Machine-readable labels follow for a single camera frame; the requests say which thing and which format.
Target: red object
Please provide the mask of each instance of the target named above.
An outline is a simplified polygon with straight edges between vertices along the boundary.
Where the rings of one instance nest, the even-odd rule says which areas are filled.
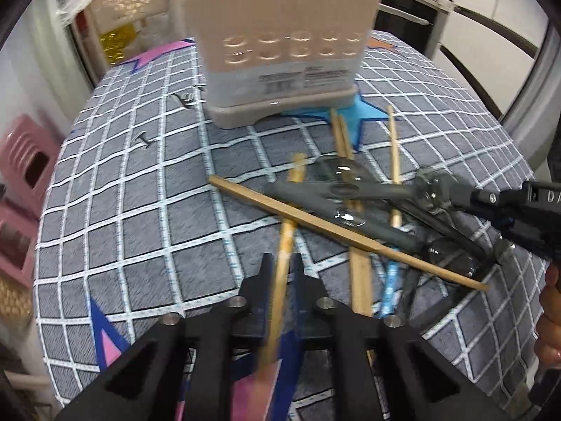
[[[0,172],[6,185],[37,219],[60,147],[28,115],[19,116],[0,143]]]
[[[37,231],[37,222],[0,201],[0,270],[27,288],[33,285]]]

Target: blue star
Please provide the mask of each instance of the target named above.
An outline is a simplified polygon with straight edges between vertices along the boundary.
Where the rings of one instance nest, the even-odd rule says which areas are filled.
[[[358,151],[363,136],[363,122],[373,120],[388,120],[388,114],[363,100],[360,94],[354,96],[354,104],[350,108],[337,109],[347,123],[349,138],[353,149]],[[302,108],[295,111],[281,112],[281,115],[312,117],[325,120],[330,123],[329,108]]]

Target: checkered tablecloth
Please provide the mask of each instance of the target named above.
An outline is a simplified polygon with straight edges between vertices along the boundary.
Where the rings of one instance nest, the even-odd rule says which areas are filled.
[[[363,97],[399,117],[404,180],[419,166],[448,168],[479,187],[519,187],[531,171],[497,121],[456,81],[388,33],[377,38],[396,52],[367,50],[356,83]],[[321,120],[274,117],[222,130],[205,116],[197,91],[186,110],[172,92],[204,82],[195,47],[171,52],[132,73],[112,68],[64,142],[40,221],[34,286],[36,321],[57,399],[68,403],[99,372],[90,298],[129,342],[165,312],[196,313],[237,292],[255,274],[262,253],[276,252],[279,221],[222,195],[207,183],[215,173],[259,189],[282,178],[291,155],[310,161],[334,152]],[[358,159],[382,181],[389,175],[385,122],[364,124]],[[135,139],[142,131],[154,143]],[[474,240],[489,247],[497,233],[462,216]],[[297,251],[329,294],[349,302],[347,249],[305,229]],[[374,310],[384,269],[375,255]],[[521,248],[425,334],[487,394],[505,405],[533,359],[533,330],[545,264]],[[448,294],[422,278],[413,314]],[[326,353],[305,356],[290,418],[332,419]]]

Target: beige chair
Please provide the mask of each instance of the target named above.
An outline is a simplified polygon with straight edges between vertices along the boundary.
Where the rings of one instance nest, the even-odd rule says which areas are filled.
[[[185,0],[221,128],[353,103],[380,0]]]
[[[127,24],[147,17],[168,13],[169,41],[187,38],[189,30],[184,16],[184,0],[93,0],[84,13],[88,22],[90,45],[93,46],[96,63],[101,73],[110,67],[100,36]]]

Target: white label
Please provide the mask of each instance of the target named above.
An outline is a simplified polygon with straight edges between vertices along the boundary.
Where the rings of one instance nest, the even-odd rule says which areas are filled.
[[[323,93],[352,87],[361,58],[295,61],[230,71],[206,72],[212,106],[236,106],[273,98]]]

